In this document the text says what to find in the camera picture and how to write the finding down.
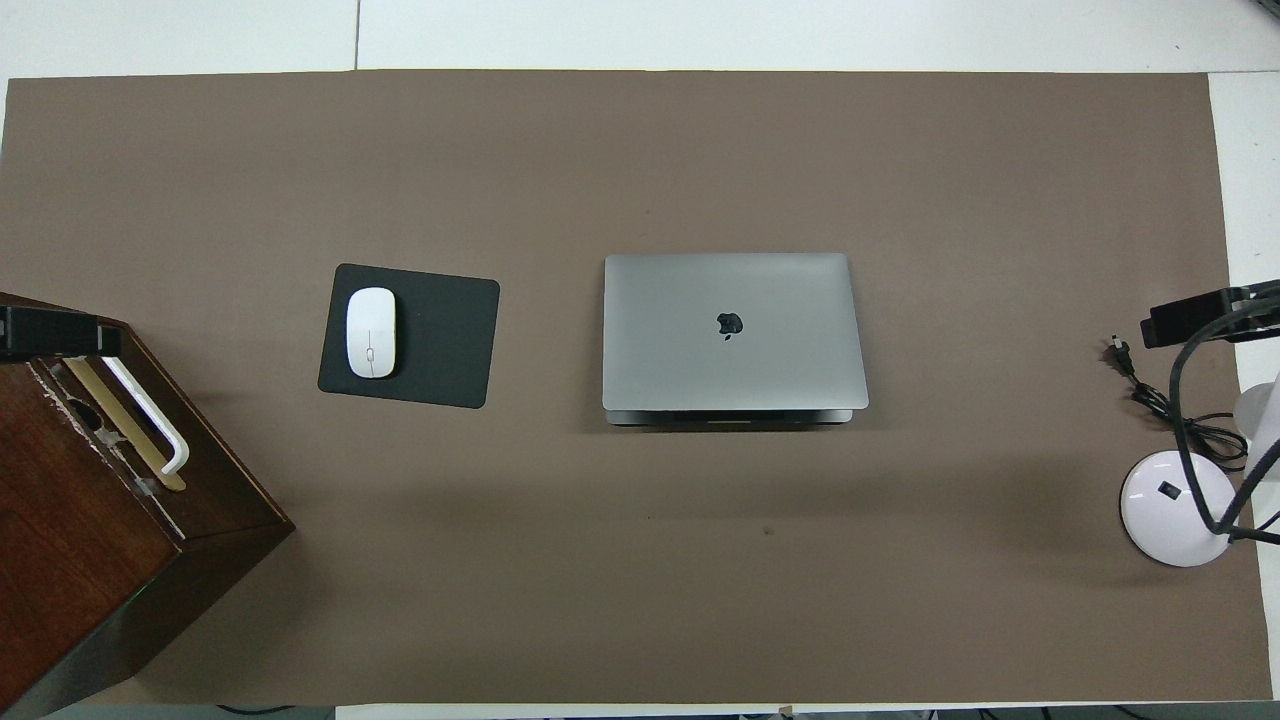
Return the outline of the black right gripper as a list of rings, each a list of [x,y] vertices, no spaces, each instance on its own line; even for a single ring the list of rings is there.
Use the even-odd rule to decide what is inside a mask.
[[[1160,304],[1140,322],[1143,345],[1147,348],[1183,345],[1204,325],[1235,310],[1239,302],[1277,305],[1279,292],[1280,281],[1263,281]]]

